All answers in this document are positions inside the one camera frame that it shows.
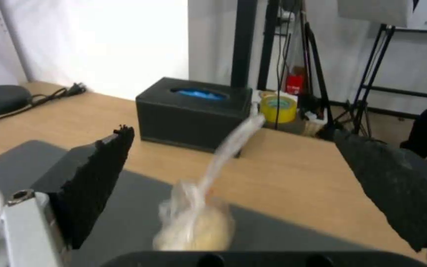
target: plastic bag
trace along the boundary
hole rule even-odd
[[[217,148],[200,183],[181,181],[171,191],[171,199],[159,205],[161,231],[154,238],[155,250],[226,250],[234,234],[234,220],[228,205],[206,199],[224,164],[236,155],[265,122],[254,115],[242,122]]]

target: lamp base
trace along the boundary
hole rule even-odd
[[[24,108],[30,98],[31,94],[22,86],[0,86],[0,115]]]

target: tape roll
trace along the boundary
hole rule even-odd
[[[278,97],[264,96],[259,105],[259,111],[265,115],[268,122],[276,123],[276,113],[278,106]],[[296,118],[296,108],[298,103],[285,96],[279,97],[279,116],[278,123],[292,122]]]

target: wooden table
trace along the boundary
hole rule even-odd
[[[47,94],[60,88],[39,82],[26,87],[32,93]],[[132,125],[139,133],[134,101],[85,93],[0,121],[0,154],[29,140],[69,149],[105,137],[120,124]],[[173,184],[201,177],[211,157],[141,142],[137,135],[125,168]],[[262,129],[248,142],[242,157],[227,164],[213,192],[240,206],[335,237],[425,259],[388,225],[331,142]]]

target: gray mat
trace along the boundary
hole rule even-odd
[[[29,188],[65,152],[51,144],[30,141],[0,155],[0,188],[5,197]],[[123,171],[91,235],[80,250],[73,252],[72,265],[96,267],[121,254],[151,250],[152,238],[160,228],[158,204],[169,198],[170,190],[168,184]],[[232,214],[237,228],[231,250],[366,249],[244,208],[233,206]]]

